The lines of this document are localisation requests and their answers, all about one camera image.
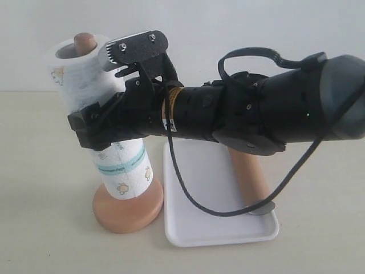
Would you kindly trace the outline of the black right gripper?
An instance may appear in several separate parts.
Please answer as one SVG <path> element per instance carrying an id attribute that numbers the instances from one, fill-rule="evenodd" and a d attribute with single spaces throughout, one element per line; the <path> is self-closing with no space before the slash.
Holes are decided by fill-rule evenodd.
<path id="1" fill-rule="evenodd" d="M 116 38 L 98 53 L 104 71 L 121 68 L 116 78 L 133 72 L 105 103 L 93 103 L 68 114 L 67 120 L 82 148 L 105 150 L 117 141 L 134 140 L 165 131 L 161 109 L 168 87 L 181 87 L 177 72 L 167 55 L 169 42 L 158 30 Z"/>

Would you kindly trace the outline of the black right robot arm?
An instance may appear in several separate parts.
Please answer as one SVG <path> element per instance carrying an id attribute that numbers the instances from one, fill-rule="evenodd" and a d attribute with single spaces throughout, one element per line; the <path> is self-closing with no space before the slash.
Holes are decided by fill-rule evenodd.
<path id="1" fill-rule="evenodd" d="M 227 57 L 269 58 L 285 72 L 229 75 L 221 59 L 219 80 L 186 87 L 167 48 L 168 39 L 158 30 L 103 46 L 104 71 L 138 77 L 105 103 L 88 103 L 69 114 L 82 147 L 101 151 L 114 142 L 161 135 L 272 155 L 288 143 L 364 137 L 364 60 L 358 57 L 328 58 L 320 52 L 290 61 L 272 49 L 246 47 Z"/>

